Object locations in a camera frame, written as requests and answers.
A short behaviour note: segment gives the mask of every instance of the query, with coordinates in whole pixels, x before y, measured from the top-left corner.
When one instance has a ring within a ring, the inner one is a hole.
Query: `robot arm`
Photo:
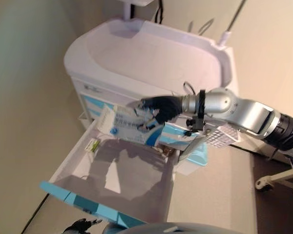
[[[225,88],[216,88],[207,93],[201,90],[197,96],[187,95],[181,99],[182,111],[195,114],[187,120],[193,132],[204,131],[205,119],[208,117],[226,122],[236,130],[293,157],[293,117],[260,102],[238,98]]]

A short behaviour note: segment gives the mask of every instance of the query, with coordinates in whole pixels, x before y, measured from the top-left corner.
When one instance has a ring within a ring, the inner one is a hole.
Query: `blue trim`
[[[192,154],[187,158],[187,160],[200,166],[206,166],[208,162],[206,143],[199,145],[195,149],[195,151],[192,152]]]
[[[87,110],[90,111],[90,112],[92,112],[92,113],[94,113],[96,116],[100,116],[101,115],[101,112],[94,111],[94,110],[92,110],[90,108],[87,108]]]
[[[191,143],[191,141],[178,141],[164,135],[161,135],[160,141],[165,142],[167,144],[176,144],[176,145],[189,145]]]
[[[84,212],[103,218],[109,222],[117,223],[123,227],[131,228],[145,224],[145,222],[127,216],[108,206],[86,199],[52,183],[43,181],[40,183],[40,187],[68,205],[77,207]]]
[[[165,124],[165,127],[163,129],[163,133],[169,133],[169,134],[173,134],[173,135],[184,135],[184,131],[183,129],[179,128],[179,127],[174,127],[173,125],[170,125],[169,123]],[[196,137],[198,136],[198,133],[192,133],[191,137]]]
[[[152,133],[152,135],[146,140],[145,145],[150,145],[150,146],[154,146],[156,143],[157,138],[160,136],[160,134],[162,133],[163,128],[159,128],[157,129],[154,133]]]
[[[104,101],[100,101],[100,100],[97,100],[97,99],[94,99],[92,97],[89,97],[89,96],[85,96],[83,95],[84,99],[91,102],[92,104],[100,107],[101,109],[104,108],[104,105],[107,105],[109,108],[113,109],[114,105],[110,104],[110,103],[107,103],[107,102],[104,102]]]

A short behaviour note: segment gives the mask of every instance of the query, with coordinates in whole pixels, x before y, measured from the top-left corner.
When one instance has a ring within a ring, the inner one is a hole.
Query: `gray floor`
[[[278,161],[267,162],[254,157],[254,178],[273,175],[290,169]],[[293,189],[275,184],[268,192],[256,192],[257,226],[259,234],[293,234]]]
[[[80,218],[93,218],[50,197],[26,234],[55,234]],[[230,147],[209,149],[209,163],[194,173],[177,174],[168,221],[195,222],[256,232],[256,210],[250,154]],[[106,223],[92,227],[100,234]]]

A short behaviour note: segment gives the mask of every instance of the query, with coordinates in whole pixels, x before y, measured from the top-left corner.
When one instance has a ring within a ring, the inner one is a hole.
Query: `beige wall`
[[[20,233],[82,133],[63,56],[98,0],[0,0],[0,234]]]

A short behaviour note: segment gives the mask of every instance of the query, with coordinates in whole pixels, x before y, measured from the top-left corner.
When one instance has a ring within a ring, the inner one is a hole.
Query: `white drawer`
[[[85,94],[102,101],[107,101],[113,104],[127,105],[137,99],[128,97],[122,94],[115,93],[111,90],[103,89],[93,84],[87,84],[76,79],[72,79],[75,89],[79,95]]]

